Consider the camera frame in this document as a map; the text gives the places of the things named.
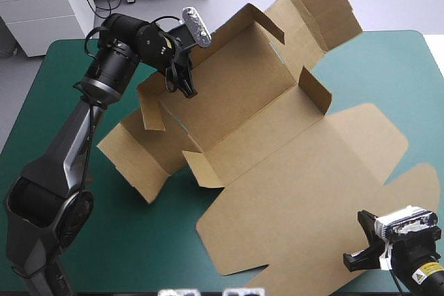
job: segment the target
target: robotic arm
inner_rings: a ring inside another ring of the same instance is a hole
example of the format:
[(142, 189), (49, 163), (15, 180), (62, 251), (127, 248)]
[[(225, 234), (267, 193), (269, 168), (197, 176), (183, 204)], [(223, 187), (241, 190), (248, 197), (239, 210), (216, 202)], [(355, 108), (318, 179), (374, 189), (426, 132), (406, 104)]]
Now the robotic arm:
[(408, 206), (377, 217), (358, 212), (368, 248), (344, 254), (346, 268), (389, 270), (400, 294), (398, 279), (414, 296), (444, 295), (444, 267), (438, 262), (435, 242), (441, 239), (438, 216), (420, 207)]
[[(80, 101), (47, 151), (23, 168), (3, 201), (6, 255), (32, 296), (75, 295), (58, 256), (94, 206), (85, 189), (94, 129), (108, 106), (120, 100), (137, 65), (143, 62), (164, 74), (170, 92), (179, 89), (186, 98), (197, 94), (189, 52), (196, 45), (208, 47), (211, 36), (194, 8), (185, 8), (182, 16), (184, 23), (165, 32), (157, 20), (113, 14), (87, 36), (85, 52), (94, 60), (74, 85), (83, 93)], [(92, 55), (87, 41), (95, 33), (100, 33), (99, 51)]]

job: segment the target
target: green table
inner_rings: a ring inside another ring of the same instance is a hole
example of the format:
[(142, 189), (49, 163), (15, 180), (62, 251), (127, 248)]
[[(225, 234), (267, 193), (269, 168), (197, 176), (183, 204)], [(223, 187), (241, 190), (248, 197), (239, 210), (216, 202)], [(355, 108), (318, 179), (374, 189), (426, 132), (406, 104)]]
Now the green table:
[[(49, 49), (0, 155), (1, 197), (22, 166), (44, 152), (67, 118), (79, 98), (71, 85), (81, 79), (89, 63), (83, 41), (59, 41)], [(105, 114), (95, 142), (137, 107), (135, 87), (152, 72), (139, 66), (122, 101)], [(334, 94), (331, 112), (372, 101), (407, 135), (410, 149), (395, 175), (416, 162), (430, 162), (444, 177), (444, 81), (422, 36), (409, 31), (361, 34), (327, 54), (314, 73)], [(421, 136), (427, 127), (427, 137)], [(199, 188), (188, 168), (171, 176), (151, 205), (97, 148), (90, 173), (94, 213), (62, 256), (76, 290), (152, 291), (189, 286), (218, 291), (242, 286), (259, 272), (222, 277), (214, 269), (195, 224), (220, 191)], [(3, 210), (0, 228), (0, 249), (4, 249)], [(5, 256), (1, 258), (0, 290), (23, 290)], [(395, 287), (386, 273), (372, 272), (344, 290), (390, 291)]]

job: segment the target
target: white cabinet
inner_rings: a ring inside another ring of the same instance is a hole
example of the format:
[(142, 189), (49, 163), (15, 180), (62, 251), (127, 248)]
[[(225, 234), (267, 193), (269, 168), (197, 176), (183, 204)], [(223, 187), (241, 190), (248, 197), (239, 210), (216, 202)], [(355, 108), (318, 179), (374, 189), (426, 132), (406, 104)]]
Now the white cabinet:
[(84, 38), (94, 25), (87, 0), (0, 0), (0, 17), (28, 56), (44, 55), (56, 40)]

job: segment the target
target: unfolded cardboard box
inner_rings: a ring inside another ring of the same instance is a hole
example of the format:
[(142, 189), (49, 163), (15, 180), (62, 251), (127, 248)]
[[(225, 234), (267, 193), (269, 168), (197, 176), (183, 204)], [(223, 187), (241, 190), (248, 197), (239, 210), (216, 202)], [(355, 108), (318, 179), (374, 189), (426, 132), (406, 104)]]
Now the unfolded cardboard box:
[(186, 164), (225, 187), (197, 226), (220, 273), (268, 265), (250, 283), (267, 295), (327, 295), (355, 276), (341, 255), (365, 246), (357, 211), (438, 205), (431, 166), (384, 186), (408, 142), (374, 105), (325, 115), (332, 95), (309, 69), (360, 32), (347, 0), (248, 4), (193, 50), (196, 97), (155, 73), (99, 148), (148, 202)]

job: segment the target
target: black robotic arm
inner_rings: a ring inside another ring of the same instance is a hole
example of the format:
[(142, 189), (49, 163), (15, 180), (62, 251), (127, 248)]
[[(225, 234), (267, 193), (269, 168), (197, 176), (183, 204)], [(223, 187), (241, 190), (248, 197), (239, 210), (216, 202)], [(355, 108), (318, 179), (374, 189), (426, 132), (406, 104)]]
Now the black robotic arm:
[[(92, 212), (92, 193), (85, 189), (95, 127), (110, 104), (120, 100), (138, 64), (165, 75), (170, 92), (197, 94), (191, 79), (191, 48), (208, 47), (211, 36), (194, 8), (185, 8), (180, 25), (163, 31), (156, 22), (110, 15), (85, 40), (93, 57), (74, 87), (83, 95), (48, 147), (27, 164), (3, 205), (8, 215), (6, 255), (32, 296), (72, 296), (75, 292), (58, 260)], [(99, 32), (99, 51), (87, 41)]]

